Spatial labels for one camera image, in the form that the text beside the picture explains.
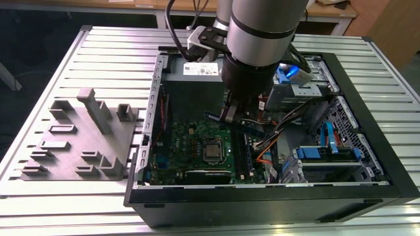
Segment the open computer tower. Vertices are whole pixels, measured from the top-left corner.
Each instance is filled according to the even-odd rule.
[[[278,73],[249,115],[279,121],[310,99],[329,99],[311,104],[263,154],[255,144],[269,125],[245,120],[238,128],[214,117],[229,99],[223,58],[198,65],[178,52],[158,55],[126,193],[126,206],[151,227],[342,222],[420,196],[337,56],[302,54],[315,79],[301,87]]]

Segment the white label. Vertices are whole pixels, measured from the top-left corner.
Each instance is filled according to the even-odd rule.
[[[185,64],[185,75],[219,75],[218,63],[187,62]]]
[[[137,7],[154,8],[154,6],[153,6],[153,5],[137,5]]]
[[[261,101],[258,104],[258,108],[265,111],[265,107],[266,107],[266,102]]]
[[[270,173],[274,176],[274,178],[278,178],[278,171],[275,170],[275,168],[270,168]]]

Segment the black case frame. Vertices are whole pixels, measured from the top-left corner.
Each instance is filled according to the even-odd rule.
[[[135,209],[149,226],[343,222],[381,207],[401,205],[420,197],[335,54],[302,54],[322,56],[391,185],[134,189],[134,159],[125,205]]]

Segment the blue light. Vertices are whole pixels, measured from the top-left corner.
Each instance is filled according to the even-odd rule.
[[[297,65],[293,66],[290,72],[287,73],[287,78],[293,77],[299,72],[299,67]]]

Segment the wooden table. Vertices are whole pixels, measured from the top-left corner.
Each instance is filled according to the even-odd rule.
[[[158,27],[165,29],[166,7],[169,0],[135,0],[131,2],[109,2],[109,0],[0,0],[0,8],[21,10],[46,10],[67,12],[101,12],[157,15]],[[217,16],[218,0],[210,0],[202,16]],[[193,0],[177,0],[173,15],[194,16]],[[346,10],[333,5],[315,3],[309,7],[309,19],[303,15],[302,21],[337,23],[333,35],[343,35],[358,12],[349,6]]]

